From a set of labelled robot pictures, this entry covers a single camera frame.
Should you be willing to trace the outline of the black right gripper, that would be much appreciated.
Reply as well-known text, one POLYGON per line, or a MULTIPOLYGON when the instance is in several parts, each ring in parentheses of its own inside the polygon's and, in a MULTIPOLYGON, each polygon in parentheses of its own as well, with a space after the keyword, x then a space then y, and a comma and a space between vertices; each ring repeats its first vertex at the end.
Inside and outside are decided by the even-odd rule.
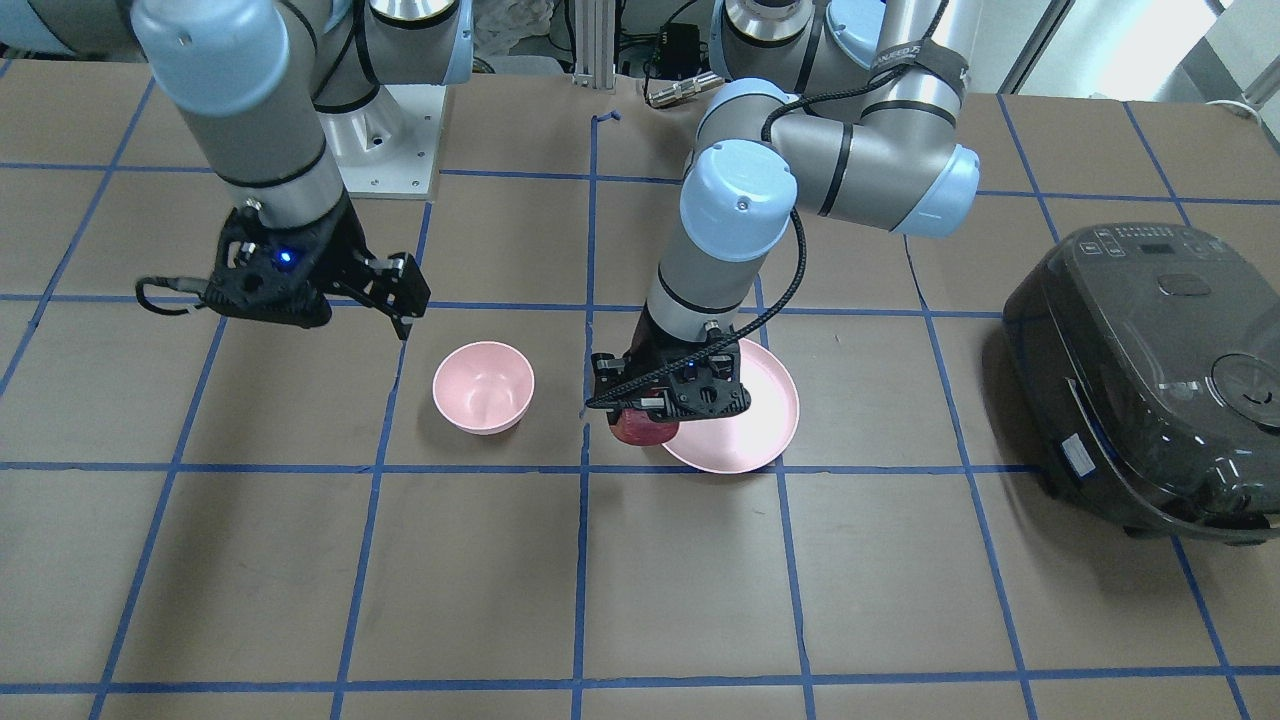
POLYGON ((349 197, 306 225, 270 228, 260 210, 236 208, 219 234, 204 304, 232 318, 325 325, 329 296, 353 299, 384 314, 399 341, 425 316, 431 291, 412 254, 376 259, 349 197))

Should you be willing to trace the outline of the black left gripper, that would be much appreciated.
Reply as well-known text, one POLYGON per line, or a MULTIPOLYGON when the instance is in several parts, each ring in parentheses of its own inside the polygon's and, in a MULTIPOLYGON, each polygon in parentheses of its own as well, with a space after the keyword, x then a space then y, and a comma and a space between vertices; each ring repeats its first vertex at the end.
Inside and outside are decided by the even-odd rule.
POLYGON ((742 383, 741 341, 748 336, 712 320, 709 336, 686 341, 643 310, 626 354, 593 354, 589 407, 611 421, 637 409, 654 421, 719 420, 744 414, 753 397, 742 383))

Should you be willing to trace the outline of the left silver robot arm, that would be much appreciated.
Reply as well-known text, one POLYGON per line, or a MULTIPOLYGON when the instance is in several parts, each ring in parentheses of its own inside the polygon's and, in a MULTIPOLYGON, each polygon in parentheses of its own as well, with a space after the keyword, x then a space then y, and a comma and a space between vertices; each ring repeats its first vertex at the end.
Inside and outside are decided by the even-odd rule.
POLYGON ((735 416, 751 396, 735 325, 771 250, 813 214, 945 237, 980 181, 957 141, 979 1, 719 1, 724 78, 698 123, 675 231, 630 348, 594 354, 609 423, 735 416))

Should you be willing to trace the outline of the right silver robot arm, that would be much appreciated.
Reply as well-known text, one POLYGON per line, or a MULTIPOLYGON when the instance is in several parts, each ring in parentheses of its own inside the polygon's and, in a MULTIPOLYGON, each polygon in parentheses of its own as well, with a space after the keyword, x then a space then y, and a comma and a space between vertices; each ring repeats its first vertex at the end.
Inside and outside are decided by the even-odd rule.
POLYGON ((334 296, 389 318, 399 340, 430 290, 410 252, 378 258, 342 177, 410 138, 394 85, 467 81, 470 1, 5 1, 3 42, 83 59, 137 53, 234 206, 205 279, 148 287, 223 316, 311 329, 334 296))

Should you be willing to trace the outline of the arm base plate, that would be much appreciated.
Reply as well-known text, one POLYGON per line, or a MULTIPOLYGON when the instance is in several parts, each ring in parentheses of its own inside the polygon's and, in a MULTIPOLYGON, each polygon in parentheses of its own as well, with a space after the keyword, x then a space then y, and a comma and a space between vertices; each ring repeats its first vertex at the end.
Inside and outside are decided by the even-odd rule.
POLYGON ((448 88, 393 85, 366 105, 320 115, 353 199, 433 197, 448 88))

